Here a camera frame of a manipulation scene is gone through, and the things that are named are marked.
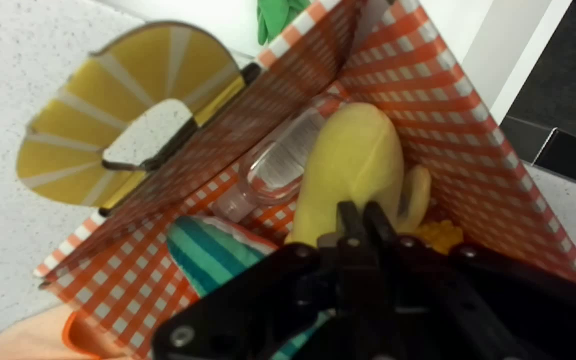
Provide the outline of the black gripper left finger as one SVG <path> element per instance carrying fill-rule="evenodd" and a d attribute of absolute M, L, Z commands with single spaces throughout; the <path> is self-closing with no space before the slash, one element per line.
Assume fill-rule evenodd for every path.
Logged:
<path fill-rule="evenodd" d="M 290 244 L 161 323 L 153 360 L 269 360 L 307 332 L 293 360 L 367 360 L 349 311 L 345 254 L 366 240 L 355 204 L 339 202 L 320 246 Z"/>

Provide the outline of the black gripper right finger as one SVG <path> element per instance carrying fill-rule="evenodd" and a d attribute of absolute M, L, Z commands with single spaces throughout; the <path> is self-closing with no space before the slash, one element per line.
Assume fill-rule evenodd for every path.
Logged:
<path fill-rule="evenodd" d="M 445 334 L 445 360 L 576 360 L 576 282 L 473 244 L 442 256 L 395 232 L 376 202 L 363 225 L 387 280 Z"/>

